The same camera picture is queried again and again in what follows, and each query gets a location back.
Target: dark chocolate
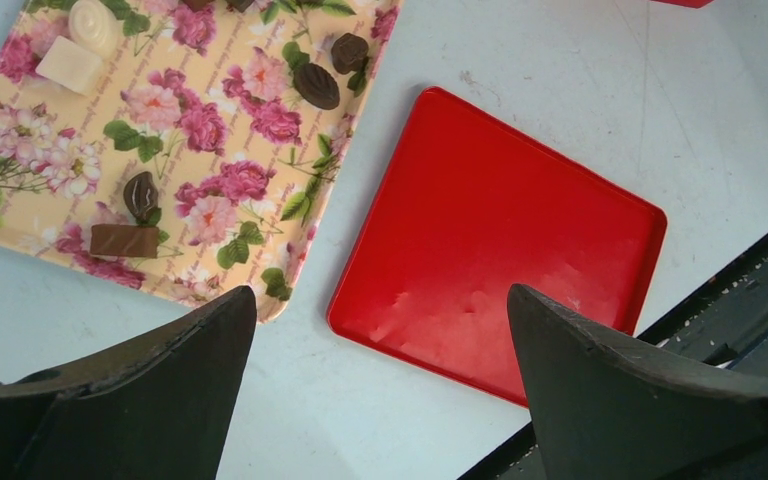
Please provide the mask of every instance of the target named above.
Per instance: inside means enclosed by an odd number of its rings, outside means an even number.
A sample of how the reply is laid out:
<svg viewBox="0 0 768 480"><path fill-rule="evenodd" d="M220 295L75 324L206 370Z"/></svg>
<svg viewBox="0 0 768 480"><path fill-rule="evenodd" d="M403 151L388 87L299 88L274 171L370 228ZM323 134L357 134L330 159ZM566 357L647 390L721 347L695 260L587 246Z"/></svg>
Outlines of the dark chocolate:
<svg viewBox="0 0 768 480"><path fill-rule="evenodd" d="M151 178L151 172L137 174L125 184L125 206L137 223L148 222L157 208L157 187Z"/></svg>
<svg viewBox="0 0 768 480"><path fill-rule="evenodd" d="M323 110L334 110L340 105L340 87L327 70L315 63L306 63L293 74L293 86L302 98Z"/></svg>
<svg viewBox="0 0 768 480"><path fill-rule="evenodd" d="M366 40L347 33L334 42L331 47L331 61L337 73L347 74L363 68L366 56L369 55L369 43Z"/></svg>
<svg viewBox="0 0 768 480"><path fill-rule="evenodd" d="M90 253L108 257L157 258L160 229L136 225L93 225Z"/></svg>
<svg viewBox="0 0 768 480"><path fill-rule="evenodd" d="M214 0L181 0L186 6L190 7L190 10L197 12L208 4L214 2Z"/></svg>
<svg viewBox="0 0 768 480"><path fill-rule="evenodd" d="M238 12L245 12L253 3L254 0L228 0L228 5L234 7Z"/></svg>

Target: tray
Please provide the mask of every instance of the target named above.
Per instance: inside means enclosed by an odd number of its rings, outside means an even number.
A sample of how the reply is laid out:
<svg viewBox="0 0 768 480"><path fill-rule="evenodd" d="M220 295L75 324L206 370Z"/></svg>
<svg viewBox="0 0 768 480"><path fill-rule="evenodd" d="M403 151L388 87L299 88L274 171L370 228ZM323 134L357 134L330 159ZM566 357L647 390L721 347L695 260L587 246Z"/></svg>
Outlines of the tray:
<svg viewBox="0 0 768 480"><path fill-rule="evenodd" d="M631 334L666 225L657 207L432 88L405 126L328 321L341 336L526 405L511 285Z"/></svg>
<svg viewBox="0 0 768 480"><path fill-rule="evenodd" d="M30 0L0 54L0 245L127 287L200 305L249 284L259 319L292 295L401 0L103 0L124 40L82 97L33 74L75 0ZM370 61L336 75L330 46L353 32ZM341 87L322 111L293 90L316 62ZM88 253L90 227L134 223L122 187L154 173L156 260Z"/></svg>

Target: red tray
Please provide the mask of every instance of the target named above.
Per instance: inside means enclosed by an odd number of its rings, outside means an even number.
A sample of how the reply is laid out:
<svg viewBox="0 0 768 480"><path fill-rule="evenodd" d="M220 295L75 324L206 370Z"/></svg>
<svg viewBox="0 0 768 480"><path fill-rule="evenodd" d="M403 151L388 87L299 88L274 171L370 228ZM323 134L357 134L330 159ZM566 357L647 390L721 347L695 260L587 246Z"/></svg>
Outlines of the red tray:
<svg viewBox="0 0 768 480"><path fill-rule="evenodd" d="M423 92L328 311L334 332L526 405L513 283L632 333L657 207L439 88Z"/></svg>

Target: round white chocolate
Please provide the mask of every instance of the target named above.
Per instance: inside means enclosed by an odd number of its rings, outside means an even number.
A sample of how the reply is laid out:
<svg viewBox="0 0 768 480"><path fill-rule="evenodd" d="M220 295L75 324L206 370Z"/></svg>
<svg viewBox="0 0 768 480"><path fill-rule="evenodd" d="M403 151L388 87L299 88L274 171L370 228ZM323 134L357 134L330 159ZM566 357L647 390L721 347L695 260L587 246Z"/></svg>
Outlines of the round white chocolate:
<svg viewBox="0 0 768 480"><path fill-rule="evenodd" d="M78 0L69 11L69 35L78 45L102 58L119 46L119 22L99 0Z"/></svg>

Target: square white chocolate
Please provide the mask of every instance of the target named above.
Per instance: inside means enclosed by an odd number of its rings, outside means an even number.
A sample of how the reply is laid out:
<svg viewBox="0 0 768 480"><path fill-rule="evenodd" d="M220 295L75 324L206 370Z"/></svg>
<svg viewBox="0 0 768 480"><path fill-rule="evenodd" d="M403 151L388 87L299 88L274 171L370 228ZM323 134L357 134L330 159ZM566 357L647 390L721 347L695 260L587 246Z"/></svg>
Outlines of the square white chocolate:
<svg viewBox="0 0 768 480"><path fill-rule="evenodd" d="M81 95L89 95L101 77L104 60L65 37L57 37L37 65L37 75Z"/></svg>

